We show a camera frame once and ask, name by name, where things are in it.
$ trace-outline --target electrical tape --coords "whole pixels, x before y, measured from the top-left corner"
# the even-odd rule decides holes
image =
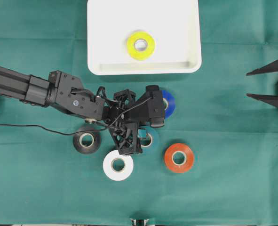
[[[85,125],[81,127],[79,131],[86,131],[86,130],[91,130],[94,129],[93,126],[90,125]],[[92,143],[91,144],[84,144],[83,139],[85,136],[91,136],[92,138]],[[92,154],[96,152],[101,144],[101,137],[99,132],[84,132],[84,133],[77,133],[73,136],[73,144],[75,149],[82,153],[82,154]]]
[[[142,143],[144,139],[141,139],[141,148],[143,149],[143,151],[156,150],[159,146],[158,132],[149,126],[140,127],[140,129],[146,130],[147,137],[151,140],[149,144],[143,145]]]
[[[175,111],[175,98],[166,90],[162,91],[163,99],[166,103],[165,118],[169,118]]]
[[[173,157],[176,153],[182,153],[184,155],[183,163],[175,163]],[[194,164],[194,153],[185,144],[174,144],[166,150],[164,161],[170,171],[174,173],[185,173],[189,171]]]
[[[147,138],[147,132],[145,129],[138,129],[138,138],[141,138],[141,139]]]
[[[113,164],[116,160],[124,162],[124,168],[121,171],[116,171]],[[118,150],[108,153],[103,161],[103,170],[106,176],[115,181],[122,181],[128,178],[134,169],[134,161],[131,156],[120,155]]]
[[[144,50],[137,50],[135,44],[138,40],[146,42]],[[148,59],[154,52],[155,42],[151,35],[146,32],[135,32],[127,40],[127,51],[130,56],[139,61]]]

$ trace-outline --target fabric surface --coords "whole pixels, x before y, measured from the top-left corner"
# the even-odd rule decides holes
[[[95,76],[87,68],[86,0],[0,0],[0,66],[47,79],[61,70],[108,96],[139,96],[158,84],[176,111],[158,129],[157,150],[133,156],[125,181],[102,169],[114,149],[75,151],[72,137],[33,128],[0,128],[0,224],[278,225],[278,109],[246,97],[275,95],[278,73],[246,77],[278,59],[278,0],[200,0],[203,64],[193,74]],[[52,108],[0,99],[0,123],[76,131],[83,120]],[[192,170],[168,171],[166,148],[195,154]]]

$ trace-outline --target cable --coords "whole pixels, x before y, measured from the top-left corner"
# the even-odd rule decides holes
[[[4,126],[4,127],[38,127],[38,128],[41,128],[43,130],[46,130],[48,132],[51,132],[51,133],[56,133],[56,134],[60,134],[60,135],[63,135],[63,136],[73,136],[73,135],[76,135],[76,134],[79,134],[79,133],[88,133],[88,132],[100,132],[100,131],[104,131],[106,129],[108,129],[109,127],[111,127],[113,124],[115,124],[115,122],[123,115],[125,114],[126,112],[129,112],[143,104],[145,104],[147,101],[149,101],[151,99],[148,98],[146,100],[144,100],[143,102],[139,103],[138,105],[135,105],[129,109],[127,109],[126,111],[122,112],[110,125],[108,126],[105,126],[103,129],[90,129],[90,130],[85,130],[85,131],[78,131],[78,132],[74,132],[74,133],[62,133],[62,132],[59,132],[59,131],[56,131],[56,130],[52,130],[52,129],[48,129],[46,127],[43,127],[41,125],[13,125],[13,124],[0,124],[0,127],[1,126]]]

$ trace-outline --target orange tape roll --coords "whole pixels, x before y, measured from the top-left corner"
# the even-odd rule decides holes
[[[184,161],[182,163],[178,164],[174,161],[174,156],[177,153],[183,154]],[[174,144],[166,150],[164,160],[170,171],[174,173],[185,173],[189,171],[194,164],[194,154],[187,145]]]

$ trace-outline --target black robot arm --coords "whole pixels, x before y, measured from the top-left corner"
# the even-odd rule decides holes
[[[156,85],[147,86],[137,101],[136,94],[128,89],[110,100],[104,87],[94,95],[79,78],[61,71],[51,72],[45,80],[0,67],[0,95],[33,106],[51,106],[91,123],[104,121],[120,154],[125,155],[142,152],[137,137],[141,126],[164,126],[163,95]]]

